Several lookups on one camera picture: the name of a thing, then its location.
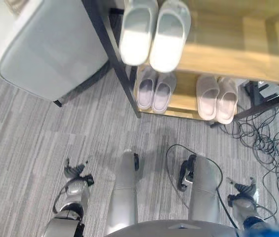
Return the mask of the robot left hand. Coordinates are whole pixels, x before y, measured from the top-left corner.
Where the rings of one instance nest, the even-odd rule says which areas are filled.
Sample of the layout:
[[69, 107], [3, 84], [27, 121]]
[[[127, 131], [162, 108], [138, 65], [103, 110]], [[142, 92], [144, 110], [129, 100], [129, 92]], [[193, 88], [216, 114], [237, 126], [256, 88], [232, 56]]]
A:
[[64, 165], [64, 175], [67, 179], [74, 179], [80, 177], [81, 173], [83, 172], [86, 163], [81, 163], [76, 166], [70, 166], [70, 159], [66, 158], [65, 165]]

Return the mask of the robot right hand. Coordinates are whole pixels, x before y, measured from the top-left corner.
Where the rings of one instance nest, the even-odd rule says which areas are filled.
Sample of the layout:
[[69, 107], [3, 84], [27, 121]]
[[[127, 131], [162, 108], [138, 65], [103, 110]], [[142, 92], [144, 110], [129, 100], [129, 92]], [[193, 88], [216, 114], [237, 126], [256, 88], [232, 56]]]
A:
[[250, 177], [251, 183], [249, 185], [244, 185], [240, 183], [236, 183], [233, 179], [230, 177], [226, 178], [227, 182], [231, 184], [240, 194], [244, 194], [250, 197], [254, 197], [257, 187], [256, 187], [256, 179], [253, 177]]

